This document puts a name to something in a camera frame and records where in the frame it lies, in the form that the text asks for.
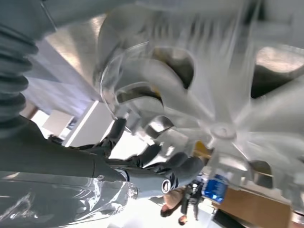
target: blue canister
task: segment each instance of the blue canister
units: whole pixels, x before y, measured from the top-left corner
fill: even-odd
[[[223,170],[216,169],[213,178],[209,179],[204,184],[201,194],[213,202],[220,204],[224,199],[232,175],[231,172],[225,173]]]

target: blue container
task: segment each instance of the blue container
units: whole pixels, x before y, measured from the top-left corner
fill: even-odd
[[[212,201],[220,204],[224,199],[229,180],[223,175],[216,174],[209,179],[203,188],[201,194]]]

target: cardboard box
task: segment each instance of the cardboard box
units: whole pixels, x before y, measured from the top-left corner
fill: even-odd
[[[290,228],[290,205],[242,190],[228,189],[215,207],[260,228]]]

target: person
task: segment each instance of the person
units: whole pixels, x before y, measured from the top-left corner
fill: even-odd
[[[160,214],[161,217],[168,217],[181,206],[181,213],[183,215],[178,219],[178,223],[183,226],[188,221],[187,210],[188,206],[191,204],[193,205],[195,220],[198,220],[198,204],[202,200],[202,189],[203,180],[201,175],[199,174],[191,184],[164,195],[165,204],[161,207]]]
[[[201,194],[203,186],[201,175],[198,175],[195,180],[186,187],[181,202],[181,213],[183,215],[178,219],[180,225],[183,226],[188,222],[187,211],[189,204],[193,205],[194,216],[196,221],[198,220],[198,204],[203,200]]]
[[[184,189],[184,187],[177,188],[164,195],[164,201],[165,204],[161,207],[161,216],[164,218],[170,216],[180,207]]]

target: clear plastic sheet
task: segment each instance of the clear plastic sheet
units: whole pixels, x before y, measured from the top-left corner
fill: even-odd
[[[53,228],[105,219],[137,189],[124,181],[0,171],[0,227]]]

